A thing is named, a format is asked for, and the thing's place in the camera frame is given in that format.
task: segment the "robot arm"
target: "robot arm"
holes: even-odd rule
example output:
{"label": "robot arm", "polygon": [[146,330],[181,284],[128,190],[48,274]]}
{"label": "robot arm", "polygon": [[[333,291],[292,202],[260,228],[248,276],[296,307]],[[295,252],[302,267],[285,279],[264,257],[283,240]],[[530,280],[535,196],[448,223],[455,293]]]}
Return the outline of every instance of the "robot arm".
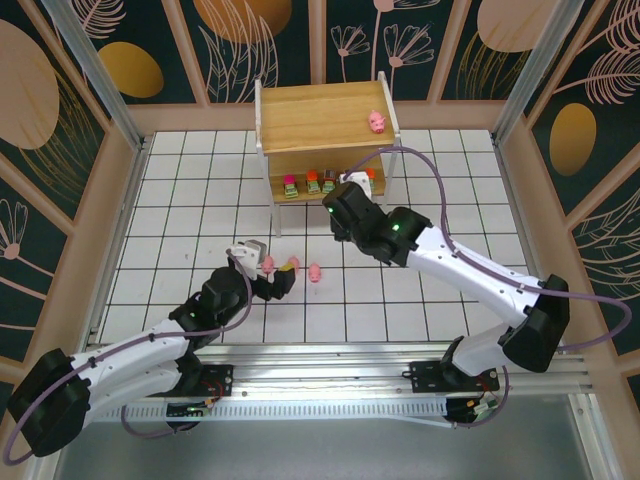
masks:
{"label": "robot arm", "polygon": [[457,254],[464,253],[522,286],[568,291],[567,283],[555,275],[546,281],[520,275],[456,242],[452,250],[442,230],[417,212],[398,207],[385,214],[361,186],[363,175],[352,174],[353,181],[339,184],[323,200],[335,239],[353,242],[361,252],[387,265],[394,263],[436,276],[484,303],[504,323],[454,340],[441,362],[445,379],[455,386],[463,377],[508,364],[546,371],[569,322],[568,299],[511,287]]}
{"label": "robot arm", "polygon": [[26,419],[21,431],[36,456],[60,450],[96,417],[128,402],[168,391],[186,396],[202,373],[194,351],[220,335],[247,306],[249,293],[268,301],[282,299],[293,287],[296,274],[288,264],[274,273],[273,282],[258,275],[264,244],[247,241],[231,246],[230,253],[247,275],[251,292],[230,259],[229,266],[216,269],[200,292],[155,327],[91,352],[66,356],[56,349],[38,360],[7,402],[16,422],[56,382],[79,367],[90,367],[53,390]]}

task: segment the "pink pig toy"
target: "pink pig toy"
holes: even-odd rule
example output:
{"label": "pink pig toy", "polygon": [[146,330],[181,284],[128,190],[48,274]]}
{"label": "pink pig toy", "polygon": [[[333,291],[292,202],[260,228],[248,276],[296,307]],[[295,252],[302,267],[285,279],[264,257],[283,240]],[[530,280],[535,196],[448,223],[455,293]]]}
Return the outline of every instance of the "pink pig toy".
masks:
{"label": "pink pig toy", "polygon": [[262,262],[262,272],[267,275],[273,272],[273,257],[271,255],[264,257],[264,261]]}
{"label": "pink pig toy", "polygon": [[384,121],[385,117],[383,117],[380,112],[376,112],[375,110],[371,110],[369,114],[369,127],[375,133],[384,132]]}
{"label": "pink pig toy", "polygon": [[320,265],[312,263],[309,266],[309,281],[311,283],[318,283],[322,278],[322,272],[320,271]]}

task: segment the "floral line drawing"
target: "floral line drawing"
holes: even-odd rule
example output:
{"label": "floral line drawing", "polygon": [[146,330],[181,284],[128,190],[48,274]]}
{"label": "floral line drawing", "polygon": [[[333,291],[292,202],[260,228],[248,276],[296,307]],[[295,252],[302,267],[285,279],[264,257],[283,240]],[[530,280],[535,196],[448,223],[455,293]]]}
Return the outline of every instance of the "floral line drawing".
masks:
{"label": "floral line drawing", "polygon": [[583,220],[574,238],[591,282],[620,300],[640,297],[640,190],[619,207]]}
{"label": "floral line drawing", "polygon": [[618,0],[606,29],[585,43],[578,54],[606,36],[611,50],[594,62],[587,77],[554,90],[553,95],[584,85],[591,103],[624,104],[640,86],[640,0]]}
{"label": "floral line drawing", "polygon": [[380,18],[383,13],[393,10],[415,10],[419,8],[433,7],[440,0],[373,0],[373,6],[378,13],[373,31],[373,49],[371,52],[371,80],[376,79],[376,53],[378,52],[378,33],[380,31]]}
{"label": "floral line drawing", "polygon": [[393,95],[393,80],[396,68],[408,65],[418,65],[433,60],[434,50],[427,49],[431,43],[429,36],[430,24],[422,28],[409,25],[402,31],[398,37],[398,25],[385,27],[384,29],[384,46],[389,57],[389,65],[391,65],[391,95]]}
{"label": "floral line drawing", "polygon": [[[221,15],[211,0],[202,2],[209,20],[214,26],[213,37],[202,27],[200,33],[209,51],[209,73],[206,88],[216,102],[242,103],[250,100],[255,81],[263,87],[278,84],[278,52],[269,25],[262,17],[256,19],[245,3],[249,28],[230,0],[221,0]],[[230,20],[227,25],[223,18]]]}
{"label": "floral line drawing", "polygon": [[[9,202],[5,198],[0,200],[0,259],[8,261],[18,260],[40,273],[53,277],[53,273],[20,256],[20,244],[27,228],[28,217],[29,209],[22,203],[16,202],[12,212]],[[0,277],[0,283],[31,295],[32,297],[39,298],[40,300],[46,298],[46,295],[42,293],[38,293],[3,277]]]}
{"label": "floral line drawing", "polygon": [[371,50],[371,44],[365,42],[366,35],[362,31],[362,25],[359,27],[345,27],[344,32],[342,27],[333,27],[331,29],[331,40],[338,50],[340,55],[340,64],[342,66],[342,81],[346,83],[347,74],[344,67],[345,57],[351,55],[359,55],[361,53]]}

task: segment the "leaf pattern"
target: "leaf pattern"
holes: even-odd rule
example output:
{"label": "leaf pattern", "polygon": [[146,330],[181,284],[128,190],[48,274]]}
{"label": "leaf pattern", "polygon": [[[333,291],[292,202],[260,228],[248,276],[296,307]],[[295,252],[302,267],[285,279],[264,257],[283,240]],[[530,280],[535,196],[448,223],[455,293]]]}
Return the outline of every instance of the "leaf pattern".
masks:
{"label": "leaf pattern", "polygon": [[105,40],[125,17],[124,0],[72,0],[82,29],[89,38]]}
{"label": "leaf pattern", "polygon": [[246,3],[248,28],[231,1],[222,0],[221,3],[229,25],[209,0],[204,1],[203,6],[214,30],[220,34],[210,35],[199,27],[209,51],[207,91],[215,102],[247,102],[251,100],[256,80],[264,87],[278,84],[275,41],[269,25],[262,17],[256,19]]}

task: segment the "dark green wallpaper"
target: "dark green wallpaper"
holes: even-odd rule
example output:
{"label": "dark green wallpaper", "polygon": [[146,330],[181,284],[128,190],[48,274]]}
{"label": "dark green wallpaper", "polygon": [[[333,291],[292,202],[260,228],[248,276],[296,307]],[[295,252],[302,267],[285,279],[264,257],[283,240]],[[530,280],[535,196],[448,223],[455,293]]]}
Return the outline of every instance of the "dark green wallpaper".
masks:
{"label": "dark green wallpaper", "polygon": [[[598,295],[623,300],[631,325],[613,339],[619,355],[640,348],[640,169],[620,185],[574,230],[573,238]],[[622,311],[600,305],[609,329]]]}
{"label": "dark green wallpaper", "polygon": [[574,22],[573,27],[571,27],[571,30],[565,37],[564,42],[562,42],[562,45],[560,46],[560,50],[558,50],[556,57],[554,58],[553,62],[551,62],[551,65],[549,66],[544,77],[540,81],[538,88],[536,88],[536,90],[533,92],[533,95],[531,95],[531,99],[527,103],[527,106],[524,108],[524,114],[526,116],[529,116],[531,109],[538,101],[538,98],[540,98],[542,91],[547,86],[549,77],[551,77],[552,73],[555,71],[556,67],[558,66],[558,63],[560,63],[560,60],[562,60],[562,57],[567,51],[567,48],[569,47],[569,45],[573,41],[573,38],[576,36],[576,33],[580,29],[582,22],[584,22],[584,18],[589,13],[589,10],[591,10],[591,7],[593,6],[594,1],[595,0],[584,0],[584,3],[582,4],[582,8],[580,9],[580,13],[578,15],[577,20]]}
{"label": "dark green wallpaper", "polygon": [[0,111],[0,154],[74,218],[104,131],[17,2],[0,2],[0,35],[11,45],[2,88],[14,89]]}
{"label": "dark green wallpaper", "polygon": [[67,237],[0,179],[0,357],[24,360]]}
{"label": "dark green wallpaper", "polygon": [[638,407],[638,410],[640,410],[640,375],[634,375],[633,377],[627,378],[627,382],[629,383],[629,388],[631,389],[633,398],[636,399],[636,406]]}
{"label": "dark green wallpaper", "polygon": [[427,98],[453,2],[392,3],[382,11],[370,0],[327,1],[327,83],[383,70],[394,100]]}
{"label": "dark green wallpaper", "polygon": [[4,417],[4,412],[7,409],[7,402],[11,393],[13,392],[13,385],[10,383],[0,382],[0,423]]}
{"label": "dark green wallpaper", "polygon": [[640,142],[640,16],[624,5],[609,3],[532,129],[567,214]]}
{"label": "dark green wallpaper", "polygon": [[256,79],[267,87],[311,82],[307,0],[195,3],[200,11],[180,1],[211,102],[252,102]]}
{"label": "dark green wallpaper", "polygon": [[[548,14],[541,12],[553,3],[540,6],[540,2],[472,0],[442,99],[505,100],[535,44],[525,40],[534,39],[544,28]],[[481,7],[485,22],[479,32]],[[518,24],[511,23],[512,18],[517,18]],[[495,49],[483,38],[491,39]]]}

